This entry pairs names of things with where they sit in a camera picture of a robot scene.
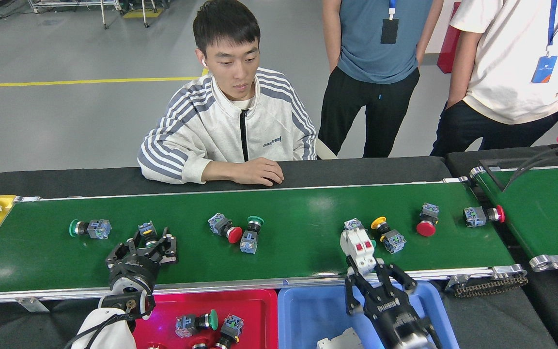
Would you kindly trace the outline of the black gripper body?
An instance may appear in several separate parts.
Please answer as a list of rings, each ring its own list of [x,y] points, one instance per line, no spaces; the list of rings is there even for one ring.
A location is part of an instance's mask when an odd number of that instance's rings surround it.
[[[378,307],[375,298],[365,297],[364,313],[385,348],[432,348],[428,340],[431,323],[409,307]]]
[[[148,258],[126,258],[110,267],[111,291],[153,291],[160,263]]]

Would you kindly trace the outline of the seated person's right hand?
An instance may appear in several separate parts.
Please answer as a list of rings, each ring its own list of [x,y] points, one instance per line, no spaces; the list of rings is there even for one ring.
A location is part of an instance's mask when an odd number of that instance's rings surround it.
[[[279,164],[263,157],[235,164],[231,177],[235,183],[266,187],[281,184],[285,179]]]

